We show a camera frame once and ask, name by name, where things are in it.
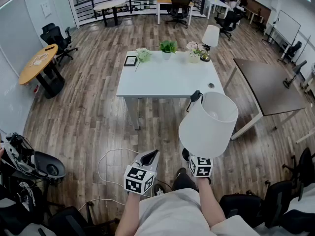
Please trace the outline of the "black office chair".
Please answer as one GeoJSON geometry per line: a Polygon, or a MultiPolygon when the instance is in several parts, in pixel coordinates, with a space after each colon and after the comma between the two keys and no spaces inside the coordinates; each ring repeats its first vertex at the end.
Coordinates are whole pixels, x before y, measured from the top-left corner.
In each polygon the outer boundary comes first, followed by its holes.
{"type": "Polygon", "coordinates": [[[302,47],[302,42],[297,41],[297,43],[294,46],[290,46],[287,51],[284,53],[284,56],[282,59],[278,59],[278,61],[281,61],[282,63],[286,63],[285,59],[288,60],[288,62],[291,62],[292,58],[294,57],[295,53],[302,47]]]}
{"type": "Polygon", "coordinates": [[[292,172],[290,180],[271,184],[265,181],[267,192],[262,199],[252,191],[246,194],[224,195],[219,205],[226,218],[240,216],[251,228],[263,224],[266,228],[280,226],[292,234],[307,232],[315,236],[315,210],[300,211],[289,209],[290,202],[306,196],[307,187],[315,183],[315,154],[307,147],[297,161],[293,155],[293,167],[282,167],[292,172]]]}
{"type": "Polygon", "coordinates": [[[48,219],[48,227],[56,236],[114,236],[113,229],[119,224],[120,219],[114,218],[96,225],[91,215],[93,206],[92,202],[85,203],[87,219],[77,208],[66,207],[48,219]]]}
{"type": "Polygon", "coordinates": [[[171,0],[172,6],[171,9],[168,10],[168,14],[172,17],[172,20],[168,20],[165,23],[174,22],[173,28],[175,28],[177,24],[182,24],[188,28],[186,18],[189,15],[190,2],[191,0],[171,0]]]}
{"type": "Polygon", "coordinates": [[[220,25],[220,33],[225,34],[231,40],[231,32],[235,30],[237,23],[244,17],[243,12],[228,11],[225,18],[215,17],[215,21],[220,25]]]}
{"type": "Polygon", "coordinates": [[[73,57],[69,53],[72,51],[78,51],[78,48],[69,49],[72,43],[69,30],[70,27],[65,29],[67,37],[64,38],[60,27],[56,26],[54,23],[49,23],[42,28],[42,34],[40,35],[41,39],[48,45],[56,44],[58,47],[58,51],[56,52],[58,65],[60,65],[64,57],[69,57],[73,60],[73,57]]]}

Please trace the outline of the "grey oval headset device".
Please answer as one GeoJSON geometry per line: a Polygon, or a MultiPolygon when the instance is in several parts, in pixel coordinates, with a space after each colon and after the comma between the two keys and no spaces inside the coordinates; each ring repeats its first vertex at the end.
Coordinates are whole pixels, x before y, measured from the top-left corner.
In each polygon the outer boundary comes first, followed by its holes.
{"type": "Polygon", "coordinates": [[[45,178],[59,179],[65,176],[65,166],[57,158],[36,151],[34,153],[36,173],[45,178]]]}

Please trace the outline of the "dark brown table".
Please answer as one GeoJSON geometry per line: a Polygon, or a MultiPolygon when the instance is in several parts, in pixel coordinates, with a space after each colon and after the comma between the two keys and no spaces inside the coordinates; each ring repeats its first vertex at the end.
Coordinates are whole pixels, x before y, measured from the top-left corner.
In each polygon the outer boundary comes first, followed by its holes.
{"type": "Polygon", "coordinates": [[[231,69],[223,89],[227,89],[236,71],[239,71],[251,89],[258,114],[234,133],[231,140],[243,135],[262,117],[289,113],[284,120],[278,122],[274,127],[275,130],[280,129],[305,108],[305,101],[298,90],[294,86],[285,87],[283,80],[287,73],[284,68],[246,59],[234,58],[233,60],[235,67],[231,69]]]}

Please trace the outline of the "round wooden table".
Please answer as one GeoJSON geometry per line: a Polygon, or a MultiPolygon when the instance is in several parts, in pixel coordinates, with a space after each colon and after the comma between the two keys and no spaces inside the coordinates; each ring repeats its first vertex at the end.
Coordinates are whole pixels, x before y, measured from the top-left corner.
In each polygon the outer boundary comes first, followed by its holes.
{"type": "Polygon", "coordinates": [[[63,89],[65,80],[61,76],[61,74],[57,70],[56,66],[52,62],[53,58],[56,55],[56,52],[58,51],[57,45],[56,44],[52,44],[52,45],[49,45],[46,48],[43,48],[42,50],[40,50],[36,55],[34,55],[29,60],[29,62],[25,65],[25,67],[23,68],[22,72],[20,73],[18,82],[19,82],[20,85],[26,85],[32,79],[36,78],[40,82],[42,87],[45,89],[45,92],[44,92],[45,97],[47,99],[51,99],[51,98],[55,97],[56,95],[58,95],[60,93],[60,91],[63,89]],[[54,46],[54,49],[49,50],[49,51],[45,51],[46,48],[49,48],[49,47],[52,47],[52,46],[54,46]],[[37,55],[41,55],[41,54],[44,54],[44,53],[48,53],[49,55],[48,55],[48,58],[41,63],[41,65],[29,66],[29,63],[37,55]],[[45,68],[47,68],[50,64],[52,64],[51,68],[52,68],[53,72],[55,73],[56,78],[54,78],[51,83],[48,83],[43,78],[43,76],[41,75],[41,72],[43,72],[43,70],[45,68]]]}

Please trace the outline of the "person's black shoe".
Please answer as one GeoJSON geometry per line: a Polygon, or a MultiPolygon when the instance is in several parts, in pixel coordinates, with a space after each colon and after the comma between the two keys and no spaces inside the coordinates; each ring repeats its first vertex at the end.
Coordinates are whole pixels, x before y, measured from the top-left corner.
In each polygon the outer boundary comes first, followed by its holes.
{"type": "Polygon", "coordinates": [[[155,184],[153,186],[153,193],[155,196],[160,196],[166,193],[164,187],[160,184],[155,184]]]}
{"type": "Polygon", "coordinates": [[[172,189],[176,191],[176,190],[186,189],[186,188],[190,188],[197,191],[197,186],[195,182],[187,174],[186,168],[182,167],[177,171],[175,175],[172,189]]]}

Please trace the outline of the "white rectangular table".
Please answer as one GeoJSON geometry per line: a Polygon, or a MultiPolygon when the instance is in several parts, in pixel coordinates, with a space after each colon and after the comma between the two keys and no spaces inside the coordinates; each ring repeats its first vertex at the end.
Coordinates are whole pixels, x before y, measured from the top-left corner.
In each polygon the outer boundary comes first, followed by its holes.
{"type": "Polygon", "coordinates": [[[224,18],[227,16],[228,11],[232,10],[228,4],[220,0],[205,0],[205,6],[208,8],[207,19],[210,18],[211,12],[213,13],[215,12],[215,9],[217,6],[226,8],[225,13],[224,13],[224,18]]]}

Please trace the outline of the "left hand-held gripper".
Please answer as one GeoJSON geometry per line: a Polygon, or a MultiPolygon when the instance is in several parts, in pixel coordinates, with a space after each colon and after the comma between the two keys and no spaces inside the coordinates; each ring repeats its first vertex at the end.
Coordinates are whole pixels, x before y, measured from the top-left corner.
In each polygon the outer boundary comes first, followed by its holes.
{"type": "Polygon", "coordinates": [[[138,154],[132,165],[124,173],[124,189],[128,192],[144,195],[152,186],[157,176],[160,157],[158,149],[138,154]]]}

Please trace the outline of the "white shade gold base lamp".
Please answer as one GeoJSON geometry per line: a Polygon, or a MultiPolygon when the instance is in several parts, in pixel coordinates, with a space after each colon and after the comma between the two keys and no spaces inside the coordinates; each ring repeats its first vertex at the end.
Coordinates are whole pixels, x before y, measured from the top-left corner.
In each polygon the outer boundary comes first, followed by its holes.
{"type": "Polygon", "coordinates": [[[211,47],[216,47],[219,42],[220,29],[214,25],[208,25],[206,31],[202,38],[203,50],[201,52],[200,59],[204,62],[209,62],[210,58],[210,49],[211,47]]]}

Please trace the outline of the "green plant in white pot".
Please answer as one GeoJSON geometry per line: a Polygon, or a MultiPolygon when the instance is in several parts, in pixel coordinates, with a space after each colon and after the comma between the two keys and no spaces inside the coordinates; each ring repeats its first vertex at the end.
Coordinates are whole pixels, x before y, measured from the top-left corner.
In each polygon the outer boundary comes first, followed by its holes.
{"type": "Polygon", "coordinates": [[[163,41],[160,43],[159,48],[162,51],[162,57],[165,60],[169,60],[172,54],[177,52],[177,42],[176,41],[163,41]]]}

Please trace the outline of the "black printed cloth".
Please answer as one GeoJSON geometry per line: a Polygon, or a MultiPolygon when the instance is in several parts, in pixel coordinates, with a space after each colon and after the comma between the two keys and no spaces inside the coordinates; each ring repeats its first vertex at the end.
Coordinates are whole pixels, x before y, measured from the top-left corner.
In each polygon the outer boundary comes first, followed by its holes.
{"type": "Polygon", "coordinates": [[[28,179],[19,182],[17,195],[27,211],[33,214],[43,214],[43,194],[36,182],[28,179]]]}

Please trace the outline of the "white table lamp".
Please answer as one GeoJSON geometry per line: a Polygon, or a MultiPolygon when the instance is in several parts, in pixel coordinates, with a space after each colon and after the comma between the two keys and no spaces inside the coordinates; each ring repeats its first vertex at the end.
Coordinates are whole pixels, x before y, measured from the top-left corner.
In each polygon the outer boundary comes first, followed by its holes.
{"type": "Polygon", "coordinates": [[[238,109],[225,94],[195,91],[179,126],[179,138],[192,155],[213,159],[222,155],[231,139],[238,109]]]}

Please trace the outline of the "white work table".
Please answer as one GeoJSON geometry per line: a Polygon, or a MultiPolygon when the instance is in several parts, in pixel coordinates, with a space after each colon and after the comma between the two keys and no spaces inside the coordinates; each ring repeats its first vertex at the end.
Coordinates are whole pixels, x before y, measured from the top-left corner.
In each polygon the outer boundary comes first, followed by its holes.
{"type": "Polygon", "coordinates": [[[117,97],[123,97],[134,129],[138,121],[139,98],[189,98],[196,90],[224,93],[213,63],[188,61],[186,52],[165,60],[161,51],[152,51],[149,61],[123,66],[117,97]]]}

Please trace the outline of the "person's right forearm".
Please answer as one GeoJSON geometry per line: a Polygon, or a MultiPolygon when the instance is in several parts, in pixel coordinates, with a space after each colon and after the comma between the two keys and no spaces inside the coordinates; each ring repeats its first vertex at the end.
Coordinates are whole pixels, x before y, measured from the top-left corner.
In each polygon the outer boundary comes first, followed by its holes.
{"type": "Polygon", "coordinates": [[[205,217],[209,227],[212,228],[214,225],[223,222],[226,217],[212,192],[209,180],[205,177],[197,178],[197,185],[201,212],[205,217]]]}

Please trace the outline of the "white green flower bouquet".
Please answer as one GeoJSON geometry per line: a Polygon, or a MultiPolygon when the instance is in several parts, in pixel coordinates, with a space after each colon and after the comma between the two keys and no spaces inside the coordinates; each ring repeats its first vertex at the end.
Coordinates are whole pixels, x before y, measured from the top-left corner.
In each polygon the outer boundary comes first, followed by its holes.
{"type": "Polygon", "coordinates": [[[137,70],[140,63],[144,63],[150,60],[152,53],[146,48],[137,48],[136,49],[136,57],[137,57],[137,66],[135,71],[137,70]]]}

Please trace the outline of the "wooden top white frame table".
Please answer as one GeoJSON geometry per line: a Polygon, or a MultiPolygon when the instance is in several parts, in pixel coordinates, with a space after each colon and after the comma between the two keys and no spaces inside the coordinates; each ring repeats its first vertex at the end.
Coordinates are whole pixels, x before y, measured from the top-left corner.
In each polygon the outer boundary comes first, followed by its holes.
{"type": "MultiPolygon", "coordinates": [[[[160,24],[160,6],[162,4],[169,5],[171,4],[171,0],[157,0],[157,24],[160,24]]],[[[193,6],[194,3],[190,2],[189,3],[190,9],[189,9],[189,20],[188,20],[188,26],[191,24],[191,18],[192,18],[192,11],[193,11],[193,6]]]]}

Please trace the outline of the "person's left forearm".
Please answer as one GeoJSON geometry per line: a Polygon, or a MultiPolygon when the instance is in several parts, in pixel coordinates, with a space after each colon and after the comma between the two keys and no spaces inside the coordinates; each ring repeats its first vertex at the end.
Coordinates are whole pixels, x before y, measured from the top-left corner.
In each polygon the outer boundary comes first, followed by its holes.
{"type": "Polygon", "coordinates": [[[134,236],[139,227],[140,195],[130,192],[115,236],[134,236]]]}

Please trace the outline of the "white paper wall notice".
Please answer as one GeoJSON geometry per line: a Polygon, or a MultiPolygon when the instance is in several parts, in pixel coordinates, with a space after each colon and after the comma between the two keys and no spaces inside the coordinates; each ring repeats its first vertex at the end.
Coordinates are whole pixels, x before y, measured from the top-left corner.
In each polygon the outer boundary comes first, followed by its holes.
{"type": "Polygon", "coordinates": [[[50,4],[49,4],[49,1],[45,1],[45,2],[42,2],[40,4],[41,8],[42,8],[42,12],[45,16],[45,18],[47,18],[48,16],[50,16],[52,14],[52,11],[51,11],[51,7],[50,7],[50,4]]]}

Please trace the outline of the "person's light grey clothing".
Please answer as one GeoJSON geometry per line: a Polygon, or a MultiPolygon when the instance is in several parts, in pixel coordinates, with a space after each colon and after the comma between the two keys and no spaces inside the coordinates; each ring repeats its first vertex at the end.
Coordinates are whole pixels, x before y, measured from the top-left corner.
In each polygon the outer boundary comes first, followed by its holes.
{"type": "Polygon", "coordinates": [[[140,201],[135,236],[259,236],[239,215],[209,227],[199,193],[186,188],[140,201]]]}

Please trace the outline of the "whiteboard on stand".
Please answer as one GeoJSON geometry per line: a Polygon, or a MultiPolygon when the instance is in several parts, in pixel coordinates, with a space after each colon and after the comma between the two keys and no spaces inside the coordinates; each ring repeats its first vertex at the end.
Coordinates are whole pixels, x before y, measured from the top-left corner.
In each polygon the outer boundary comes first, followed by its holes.
{"type": "Polygon", "coordinates": [[[280,37],[288,46],[292,46],[300,27],[301,25],[295,19],[280,10],[276,19],[266,28],[267,38],[263,38],[262,41],[271,43],[271,41],[276,41],[276,37],[280,37]]]}

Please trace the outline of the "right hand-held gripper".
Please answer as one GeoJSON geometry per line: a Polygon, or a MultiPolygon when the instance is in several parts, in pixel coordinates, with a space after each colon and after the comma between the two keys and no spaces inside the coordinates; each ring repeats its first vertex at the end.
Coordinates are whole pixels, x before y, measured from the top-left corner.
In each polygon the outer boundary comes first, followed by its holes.
{"type": "Polygon", "coordinates": [[[189,158],[189,169],[194,177],[210,177],[213,169],[213,160],[191,156],[189,158]]]}

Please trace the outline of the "white round table black legs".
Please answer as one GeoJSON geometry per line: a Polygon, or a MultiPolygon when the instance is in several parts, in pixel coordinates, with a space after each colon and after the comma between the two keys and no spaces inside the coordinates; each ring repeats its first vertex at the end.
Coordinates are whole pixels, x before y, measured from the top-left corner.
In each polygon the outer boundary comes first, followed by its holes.
{"type": "Polygon", "coordinates": [[[95,6],[93,10],[94,12],[101,11],[105,27],[115,27],[121,24],[117,16],[117,7],[121,6],[124,3],[126,3],[126,0],[105,1],[95,6]],[[113,22],[107,22],[107,19],[105,16],[105,10],[107,9],[112,9],[113,11],[113,19],[114,19],[113,22]]]}

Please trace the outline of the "black floor lamp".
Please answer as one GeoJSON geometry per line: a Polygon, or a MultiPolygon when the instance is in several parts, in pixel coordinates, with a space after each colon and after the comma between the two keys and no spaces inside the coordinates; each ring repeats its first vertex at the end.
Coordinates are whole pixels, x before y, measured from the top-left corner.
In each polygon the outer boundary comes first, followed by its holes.
{"type": "Polygon", "coordinates": [[[291,84],[293,83],[293,81],[295,80],[295,78],[297,77],[297,75],[300,73],[301,68],[307,64],[307,61],[304,60],[302,63],[300,63],[299,65],[295,66],[293,69],[294,72],[294,76],[289,80],[288,78],[285,78],[283,80],[283,85],[288,89],[290,88],[291,84]]]}

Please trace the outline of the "pink flowers in cream pot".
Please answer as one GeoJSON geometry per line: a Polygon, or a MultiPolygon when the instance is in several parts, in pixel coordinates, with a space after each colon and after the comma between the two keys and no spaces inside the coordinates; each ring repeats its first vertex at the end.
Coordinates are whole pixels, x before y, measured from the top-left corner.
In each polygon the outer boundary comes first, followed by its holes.
{"type": "Polygon", "coordinates": [[[187,48],[187,53],[189,55],[188,61],[190,63],[198,63],[204,52],[203,45],[194,41],[190,41],[186,45],[186,48],[187,48]]]}

